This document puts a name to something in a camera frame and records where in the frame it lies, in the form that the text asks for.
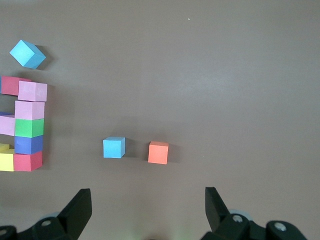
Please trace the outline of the purple foam block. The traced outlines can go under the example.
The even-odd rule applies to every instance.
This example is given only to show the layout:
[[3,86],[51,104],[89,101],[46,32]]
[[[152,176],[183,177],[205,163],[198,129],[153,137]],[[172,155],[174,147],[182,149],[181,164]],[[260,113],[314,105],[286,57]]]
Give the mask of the purple foam block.
[[43,135],[36,137],[14,137],[14,152],[16,154],[35,154],[43,150]]

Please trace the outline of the blue foam block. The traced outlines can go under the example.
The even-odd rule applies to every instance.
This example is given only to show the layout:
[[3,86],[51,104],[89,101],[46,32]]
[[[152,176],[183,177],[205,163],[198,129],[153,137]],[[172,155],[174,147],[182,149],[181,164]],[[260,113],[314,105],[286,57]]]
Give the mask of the blue foam block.
[[22,67],[34,70],[46,59],[36,45],[22,39],[9,53]]
[[126,139],[124,137],[109,136],[102,143],[104,158],[121,159],[126,153]]

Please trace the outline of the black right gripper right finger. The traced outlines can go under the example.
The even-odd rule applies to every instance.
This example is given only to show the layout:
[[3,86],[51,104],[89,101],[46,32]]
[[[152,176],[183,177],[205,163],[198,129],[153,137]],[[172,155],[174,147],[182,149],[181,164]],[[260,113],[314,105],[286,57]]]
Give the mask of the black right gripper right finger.
[[249,220],[231,214],[215,187],[205,188],[205,214],[211,231],[200,240],[249,240]]

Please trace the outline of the orange foam block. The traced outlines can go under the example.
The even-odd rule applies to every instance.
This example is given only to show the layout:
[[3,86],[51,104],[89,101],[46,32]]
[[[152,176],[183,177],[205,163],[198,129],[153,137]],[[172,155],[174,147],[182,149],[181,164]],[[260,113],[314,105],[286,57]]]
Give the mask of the orange foam block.
[[166,165],[168,163],[169,144],[151,141],[148,149],[148,163]]

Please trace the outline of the pink foam block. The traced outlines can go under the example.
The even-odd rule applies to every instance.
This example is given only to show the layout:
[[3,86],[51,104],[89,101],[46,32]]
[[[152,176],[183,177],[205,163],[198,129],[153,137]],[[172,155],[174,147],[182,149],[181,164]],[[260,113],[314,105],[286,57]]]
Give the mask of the pink foam block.
[[29,102],[46,102],[48,85],[32,81],[19,81],[18,100]]
[[40,120],[45,118],[45,102],[15,101],[16,119]]
[[16,119],[15,115],[0,115],[0,134],[14,136]]

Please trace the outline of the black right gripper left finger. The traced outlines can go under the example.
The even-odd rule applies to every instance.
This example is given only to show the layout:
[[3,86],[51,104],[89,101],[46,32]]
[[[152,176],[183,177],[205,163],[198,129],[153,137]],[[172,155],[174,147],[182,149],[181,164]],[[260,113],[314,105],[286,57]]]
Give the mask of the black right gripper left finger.
[[91,216],[91,190],[80,189],[56,217],[44,218],[32,227],[33,239],[78,240]]

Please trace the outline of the red foam block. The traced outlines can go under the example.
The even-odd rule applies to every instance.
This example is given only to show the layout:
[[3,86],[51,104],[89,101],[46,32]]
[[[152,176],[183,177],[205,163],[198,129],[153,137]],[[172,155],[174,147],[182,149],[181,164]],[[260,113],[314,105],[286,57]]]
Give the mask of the red foam block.
[[13,76],[0,76],[0,93],[4,95],[18,96],[19,82],[31,82],[32,80]]
[[32,172],[43,166],[43,152],[13,155],[13,169],[18,172]]

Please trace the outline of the green foam block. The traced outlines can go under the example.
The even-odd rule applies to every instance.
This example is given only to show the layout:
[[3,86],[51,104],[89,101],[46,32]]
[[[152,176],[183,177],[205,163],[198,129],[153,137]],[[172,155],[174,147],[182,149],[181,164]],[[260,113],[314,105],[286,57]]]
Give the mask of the green foam block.
[[15,120],[15,136],[34,138],[44,134],[44,122],[42,119],[28,120],[16,119]]

